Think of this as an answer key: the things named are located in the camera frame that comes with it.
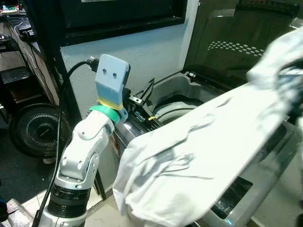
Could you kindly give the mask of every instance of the washing machine drum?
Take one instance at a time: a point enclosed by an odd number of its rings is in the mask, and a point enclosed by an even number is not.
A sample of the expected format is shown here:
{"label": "washing machine drum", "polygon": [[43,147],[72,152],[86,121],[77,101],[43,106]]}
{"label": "washing machine drum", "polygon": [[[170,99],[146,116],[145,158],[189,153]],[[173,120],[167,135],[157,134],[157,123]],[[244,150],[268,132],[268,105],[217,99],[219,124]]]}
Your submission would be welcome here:
{"label": "washing machine drum", "polygon": [[161,123],[168,124],[200,105],[201,103],[196,101],[172,102],[157,106],[154,109],[153,114]]}

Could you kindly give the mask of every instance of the washing machine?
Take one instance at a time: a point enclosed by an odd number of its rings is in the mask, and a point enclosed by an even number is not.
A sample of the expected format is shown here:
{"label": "washing machine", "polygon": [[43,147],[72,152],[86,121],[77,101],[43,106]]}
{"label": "washing machine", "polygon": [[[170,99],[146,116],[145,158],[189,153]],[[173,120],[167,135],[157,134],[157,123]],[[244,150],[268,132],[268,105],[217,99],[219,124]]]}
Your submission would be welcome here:
{"label": "washing machine", "polygon": [[[303,24],[297,17],[302,11],[298,4],[225,0],[225,8],[218,9],[218,2],[204,1],[198,8],[183,70],[151,81],[146,89],[130,97],[133,106],[129,118],[115,130],[119,155],[135,137],[245,84],[246,72],[259,61],[267,45]],[[301,131],[285,120],[221,198],[193,225],[245,226],[293,159],[301,139]]]}

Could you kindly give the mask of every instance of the black fan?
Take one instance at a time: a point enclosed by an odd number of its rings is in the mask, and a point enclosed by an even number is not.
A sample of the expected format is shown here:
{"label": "black fan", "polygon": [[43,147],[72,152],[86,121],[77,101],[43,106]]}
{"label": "black fan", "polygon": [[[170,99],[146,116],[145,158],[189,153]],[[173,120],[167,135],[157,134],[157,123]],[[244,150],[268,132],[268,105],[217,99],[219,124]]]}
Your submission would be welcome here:
{"label": "black fan", "polygon": [[[9,126],[10,137],[22,153],[37,158],[55,157],[59,108],[51,104],[32,104],[22,108]],[[71,129],[64,113],[59,144],[65,144]]]}

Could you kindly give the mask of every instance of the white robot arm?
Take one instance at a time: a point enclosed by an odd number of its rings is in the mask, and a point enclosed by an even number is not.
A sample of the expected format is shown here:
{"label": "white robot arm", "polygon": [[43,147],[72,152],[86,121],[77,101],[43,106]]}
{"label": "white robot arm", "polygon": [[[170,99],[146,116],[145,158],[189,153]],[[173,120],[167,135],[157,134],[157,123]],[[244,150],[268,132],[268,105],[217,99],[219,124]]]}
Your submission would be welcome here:
{"label": "white robot arm", "polygon": [[86,206],[93,186],[99,158],[109,136],[127,112],[122,91],[130,67],[110,55],[100,57],[96,74],[98,101],[91,113],[73,130],[72,141],[62,154],[48,206],[43,210],[39,227],[83,227]]}

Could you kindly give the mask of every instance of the wire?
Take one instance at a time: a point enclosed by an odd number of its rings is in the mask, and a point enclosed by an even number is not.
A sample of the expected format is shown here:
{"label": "wire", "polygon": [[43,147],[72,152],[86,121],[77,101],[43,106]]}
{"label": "wire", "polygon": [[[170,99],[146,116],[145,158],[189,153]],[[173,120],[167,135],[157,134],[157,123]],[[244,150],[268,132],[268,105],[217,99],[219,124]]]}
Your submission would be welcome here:
{"label": "wire", "polygon": [[43,81],[44,81],[43,84],[44,84],[44,86],[45,86],[47,92],[50,94],[50,97],[52,98],[52,103],[54,103],[53,94],[52,94],[51,90],[49,89],[49,87],[48,87],[48,85],[47,85],[47,83],[46,83],[46,79],[45,79],[44,74],[42,73],[41,69],[39,68],[39,66],[38,66],[38,64],[37,64],[37,59],[36,59],[36,57],[35,57],[35,54],[34,54],[34,51],[33,51],[33,47],[32,47],[31,45],[29,45],[29,46],[30,46],[30,50],[32,51],[32,54],[33,54],[33,57],[34,57],[34,60],[35,60],[35,65],[36,65],[37,69],[39,70],[39,72],[40,72],[41,75],[42,75],[42,78],[43,78]]}
{"label": "wire", "polygon": [[17,33],[17,31],[16,31],[16,27],[20,26],[21,24],[23,24],[23,22],[21,22],[20,24],[14,26],[15,34],[16,34],[17,37],[18,37],[18,33]]}
{"label": "wire", "polygon": [[151,79],[151,80],[149,81],[149,85],[148,85],[147,88],[143,91],[143,94],[141,95],[140,99],[143,99],[143,97],[146,95],[148,89],[150,89],[150,87],[153,86],[154,82],[155,82],[155,78],[153,78],[153,79]]}
{"label": "wire", "polygon": [[65,87],[66,87],[66,84],[67,82],[69,81],[69,78],[70,76],[72,75],[72,73],[78,68],[80,67],[81,65],[84,65],[84,64],[88,64],[88,61],[81,61],[77,64],[75,64],[67,73],[67,77],[65,78],[64,82],[62,83],[62,86],[61,86],[61,91],[60,91],[60,95],[59,95],[59,117],[58,117],[58,129],[57,129],[57,148],[56,148],[56,161],[55,161],[55,168],[53,170],[53,176],[52,176],[52,179],[50,181],[50,184],[46,190],[46,193],[45,193],[45,196],[42,200],[42,203],[40,205],[40,208],[37,210],[36,212],[36,215],[35,215],[35,218],[34,218],[34,221],[33,221],[33,224],[32,224],[32,227],[38,227],[39,225],[39,222],[40,222],[40,219],[41,219],[41,216],[42,216],[42,213],[43,213],[43,209],[46,205],[46,202],[47,202],[47,199],[48,199],[48,196],[53,188],[53,184],[54,184],[54,181],[55,181],[55,178],[56,178],[56,174],[57,174],[57,171],[58,171],[58,167],[59,167],[59,163],[60,163],[60,155],[59,155],[59,140],[60,140],[60,127],[61,127],[61,118],[62,118],[62,99],[63,99],[63,94],[64,94],[64,91],[65,91]]}
{"label": "wire", "polygon": [[143,93],[143,95],[146,94],[146,92],[148,91],[148,89],[151,87],[151,91],[149,92],[149,94],[146,96],[146,98],[144,99],[142,105],[144,105],[146,103],[146,101],[150,98],[152,91],[153,91],[153,85],[155,83],[155,78],[151,79],[150,84],[148,85],[148,87],[146,88],[146,91]]}

